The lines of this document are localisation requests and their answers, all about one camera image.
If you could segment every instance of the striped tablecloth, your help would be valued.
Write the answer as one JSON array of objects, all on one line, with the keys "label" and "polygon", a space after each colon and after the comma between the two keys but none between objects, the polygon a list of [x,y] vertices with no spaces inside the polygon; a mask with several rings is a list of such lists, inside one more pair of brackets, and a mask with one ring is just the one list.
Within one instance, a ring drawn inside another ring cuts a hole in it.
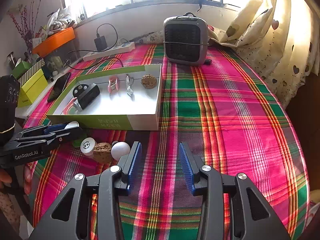
[{"label": "striped tablecloth", "polygon": [[[117,55],[125,66],[163,64],[163,90],[159,131],[89,130],[98,142],[114,140],[142,143],[138,182],[129,197],[120,199],[125,239],[196,239],[201,197],[187,190],[178,158],[178,145],[187,141],[208,165],[236,175],[246,173],[281,218],[293,239],[303,231],[308,213],[309,185],[298,138],[286,113],[265,83],[234,51],[210,47],[211,65],[177,66],[164,56],[163,45],[140,45]],[[88,66],[82,62],[77,68]],[[115,59],[84,71],[120,67]],[[47,124],[48,94],[26,127]],[[109,165],[84,157],[71,144],[63,144],[49,159],[31,165],[33,224],[77,173],[101,173]],[[97,208],[94,198],[92,208]],[[229,211],[225,200],[225,235]],[[91,239],[96,239],[96,213]]]}]

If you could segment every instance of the power strip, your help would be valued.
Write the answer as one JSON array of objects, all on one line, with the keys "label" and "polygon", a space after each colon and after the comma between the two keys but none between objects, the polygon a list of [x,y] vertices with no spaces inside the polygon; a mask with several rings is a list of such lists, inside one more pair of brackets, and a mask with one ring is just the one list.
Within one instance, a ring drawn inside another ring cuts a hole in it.
[{"label": "power strip", "polygon": [[83,57],[84,61],[90,61],[96,58],[102,58],[107,57],[111,55],[121,54],[125,52],[130,52],[134,50],[136,47],[134,45],[134,42],[127,42],[124,44],[121,44],[120,46],[113,47],[112,49],[106,50],[106,51],[100,51],[100,52],[89,52],[87,55]]}]

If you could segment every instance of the white wall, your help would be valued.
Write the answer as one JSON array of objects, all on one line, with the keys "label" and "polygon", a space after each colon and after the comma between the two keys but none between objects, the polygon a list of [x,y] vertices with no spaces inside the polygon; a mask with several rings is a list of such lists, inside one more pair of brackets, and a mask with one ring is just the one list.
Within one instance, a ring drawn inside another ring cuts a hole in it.
[{"label": "white wall", "polygon": [[[119,38],[131,40],[150,32],[162,30],[163,22],[171,16],[182,16],[192,12],[204,19],[207,24],[227,30],[237,12],[225,8],[204,5],[197,12],[197,4],[157,4],[132,8],[112,13],[83,24],[75,29],[77,49],[96,50],[94,39],[97,27],[103,23],[111,23],[117,30]],[[108,45],[115,42],[115,33],[111,26],[99,28],[100,36],[105,35]]]},{"label": "white wall", "polygon": [[[29,12],[31,0],[15,0],[13,1],[11,7],[15,7],[18,4],[22,4],[23,7],[27,5],[27,10]],[[36,10],[38,7],[39,0],[35,0],[34,3],[34,20],[36,17]],[[57,11],[60,8],[60,0],[42,0],[39,8],[39,14],[36,22],[37,32],[40,26],[46,25],[48,18],[47,15],[53,11]],[[14,14],[17,22],[21,24],[19,12]],[[24,59],[24,52],[27,51],[27,46],[24,40],[21,38],[14,23],[12,22],[9,15],[5,15],[2,22],[0,23],[0,76],[8,75],[11,73],[11,69],[6,65],[5,61],[7,55],[10,52],[14,52],[16,59],[20,57]]]}]

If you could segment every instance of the white ball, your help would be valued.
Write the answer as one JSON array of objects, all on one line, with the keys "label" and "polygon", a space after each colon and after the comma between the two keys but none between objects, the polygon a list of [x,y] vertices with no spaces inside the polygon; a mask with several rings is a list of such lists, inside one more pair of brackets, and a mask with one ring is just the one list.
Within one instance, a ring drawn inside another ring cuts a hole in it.
[{"label": "white ball", "polygon": [[121,156],[127,155],[130,153],[130,146],[125,142],[118,142],[111,148],[111,156],[119,161]]}]

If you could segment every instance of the blue gripper pad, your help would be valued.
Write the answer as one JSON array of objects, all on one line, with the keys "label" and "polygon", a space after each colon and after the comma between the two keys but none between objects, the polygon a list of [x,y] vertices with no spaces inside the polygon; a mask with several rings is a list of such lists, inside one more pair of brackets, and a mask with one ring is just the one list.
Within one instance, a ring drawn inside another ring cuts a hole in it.
[{"label": "blue gripper pad", "polygon": [[48,126],[48,128],[44,130],[44,134],[49,134],[55,131],[63,130],[66,126],[67,126],[67,123]]},{"label": "blue gripper pad", "polygon": [[192,195],[195,194],[196,187],[194,183],[194,173],[191,169],[191,165],[186,153],[186,150],[182,143],[179,145],[179,157],[182,166],[182,171],[184,173],[184,178],[186,180],[187,189],[190,191]]},{"label": "blue gripper pad", "polygon": [[142,146],[141,143],[138,143],[137,149],[134,153],[134,157],[128,172],[128,193],[133,189],[134,186],[134,179],[136,178],[137,171],[139,169],[140,160],[142,155]]}]

